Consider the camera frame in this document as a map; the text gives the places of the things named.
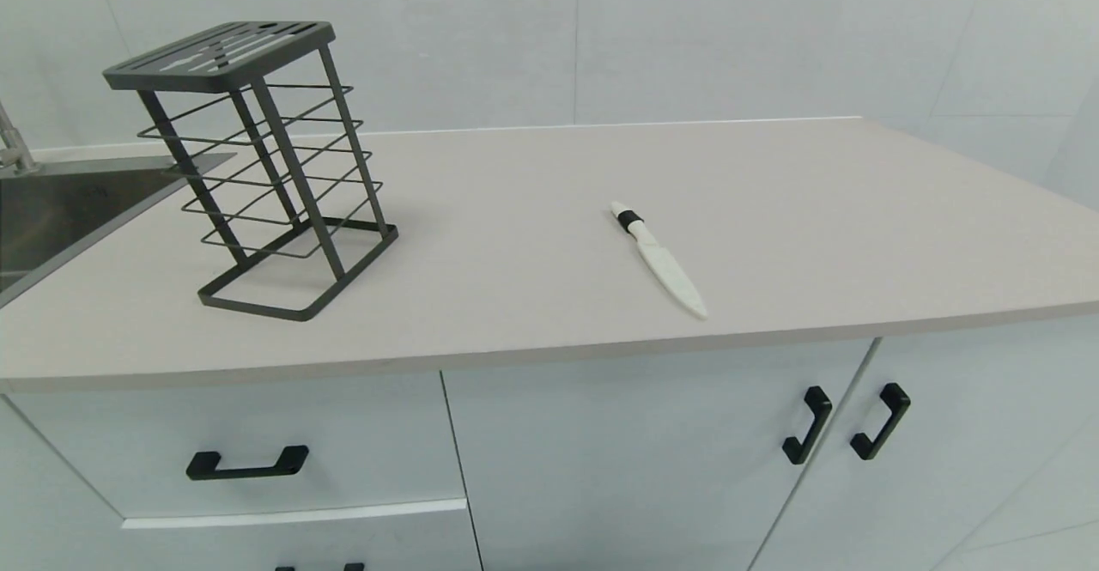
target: sink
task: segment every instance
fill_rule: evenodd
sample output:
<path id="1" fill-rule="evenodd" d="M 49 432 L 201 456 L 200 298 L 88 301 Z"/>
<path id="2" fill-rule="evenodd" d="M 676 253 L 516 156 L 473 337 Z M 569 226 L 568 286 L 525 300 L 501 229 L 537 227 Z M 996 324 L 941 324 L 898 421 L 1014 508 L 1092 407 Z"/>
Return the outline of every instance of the sink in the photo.
<path id="1" fill-rule="evenodd" d="M 231 156 L 200 156 L 196 165 L 209 171 Z M 145 156 L 0 171 L 0 307 L 184 187 L 173 165 L 169 156 Z"/>

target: knife handle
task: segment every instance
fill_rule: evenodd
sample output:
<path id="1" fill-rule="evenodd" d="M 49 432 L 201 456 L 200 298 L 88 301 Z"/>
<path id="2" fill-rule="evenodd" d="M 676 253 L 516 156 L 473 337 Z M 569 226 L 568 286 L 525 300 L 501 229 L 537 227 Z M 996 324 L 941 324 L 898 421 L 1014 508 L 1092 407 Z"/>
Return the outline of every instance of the knife handle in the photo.
<path id="1" fill-rule="evenodd" d="M 630 210 L 624 203 L 612 202 L 611 212 L 614 214 L 620 226 L 622 226 L 622 229 L 633 235 L 633 238 L 636 238 L 637 245 L 658 245 L 656 237 L 645 226 L 644 219 L 641 219 L 641 215 Z"/>

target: black handle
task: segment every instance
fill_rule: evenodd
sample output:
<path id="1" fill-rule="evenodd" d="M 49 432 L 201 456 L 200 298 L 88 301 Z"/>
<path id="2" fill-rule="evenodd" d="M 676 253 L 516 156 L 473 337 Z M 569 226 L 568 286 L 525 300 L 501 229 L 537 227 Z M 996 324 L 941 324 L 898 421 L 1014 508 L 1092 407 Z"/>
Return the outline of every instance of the black handle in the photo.
<path id="1" fill-rule="evenodd" d="M 813 412 L 813 423 L 809 426 L 809 434 L 806 434 L 806 441 L 800 443 L 792 435 L 782 441 L 782 450 L 793 466 L 801 466 L 809 459 L 809 452 L 817 445 L 828 415 L 832 414 L 832 400 L 828 399 L 820 387 L 809 387 L 809 391 L 806 391 L 806 405 Z"/>
<path id="2" fill-rule="evenodd" d="M 278 567 L 275 571 L 293 571 L 293 567 Z M 366 564 L 362 562 L 348 562 L 344 564 L 344 571 L 366 571 Z"/>
<path id="3" fill-rule="evenodd" d="M 221 454 L 218 451 L 202 451 L 195 454 L 190 466 L 187 467 L 187 477 L 191 481 L 224 481 L 227 479 L 258 479 L 260 477 L 289 477 L 298 474 L 306 458 L 309 457 L 309 447 L 301 445 L 298 447 L 287 447 L 282 449 L 275 466 L 266 468 L 236 468 L 233 470 L 218 470 L 218 462 L 221 461 Z"/>
<path id="4" fill-rule="evenodd" d="M 908 399 L 904 394 L 904 390 L 900 388 L 900 384 L 896 382 L 890 382 L 886 384 L 886 388 L 881 390 L 879 395 L 882 402 L 889 406 L 890 415 L 886 424 L 881 427 L 881 432 L 878 433 L 878 437 L 870 440 L 866 434 L 859 432 L 851 439 L 851 448 L 855 449 L 858 457 L 863 458 L 865 461 L 870 461 L 878 455 L 881 447 L 885 446 L 886 440 L 889 439 L 889 435 L 892 434 L 893 429 L 897 429 L 897 424 L 900 423 L 900 417 L 904 415 L 908 407 L 912 405 L 912 401 Z"/>

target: white knife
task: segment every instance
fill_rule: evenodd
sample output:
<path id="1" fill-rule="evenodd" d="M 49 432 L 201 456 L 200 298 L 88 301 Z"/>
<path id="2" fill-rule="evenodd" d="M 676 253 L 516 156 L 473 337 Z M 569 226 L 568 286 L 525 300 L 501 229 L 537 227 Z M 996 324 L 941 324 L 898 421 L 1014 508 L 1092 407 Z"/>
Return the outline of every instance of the white knife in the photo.
<path id="1" fill-rule="evenodd" d="M 648 232 L 648 227 L 645 226 L 641 216 L 620 202 L 611 203 L 611 212 L 623 229 L 630 232 L 636 239 L 641 257 L 645 259 L 650 270 L 653 270 L 656 279 L 664 284 L 671 296 L 675 296 L 684 307 L 690 310 L 696 316 L 706 320 L 709 313 L 707 313 L 702 296 L 699 296 L 698 290 L 695 290 L 695 284 L 690 282 L 690 278 L 687 278 L 687 273 L 684 272 L 676 258 L 671 257 L 671 251 L 664 249 L 660 243 L 656 243 L 656 237 L 652 232 Z"/>

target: countertop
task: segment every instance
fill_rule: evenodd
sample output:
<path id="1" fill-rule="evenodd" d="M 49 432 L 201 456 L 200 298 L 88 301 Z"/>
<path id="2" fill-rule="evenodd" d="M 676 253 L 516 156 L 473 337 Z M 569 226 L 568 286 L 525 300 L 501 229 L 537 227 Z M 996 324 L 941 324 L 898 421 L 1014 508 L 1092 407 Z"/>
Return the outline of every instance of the countertop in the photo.
<path id="1" fill-rule="evenodd" d="M 180 191 L 0 310 L 0 390 L 552 362 L 1099 313 L 1099 214 L 872 121 L 363 139 L 400 238 L 313 321 L 201 305 L 196 290 L 232 259 L 199 245 L 210 224 L 179 211 Z M 360 195 L 342 187 L 325 202 Z M 676 255 L 709 321 L 660 289 L 612 199 Z M 236 295 L 301 305 L 324 271 L 319 254 L 265 261 Z"/>

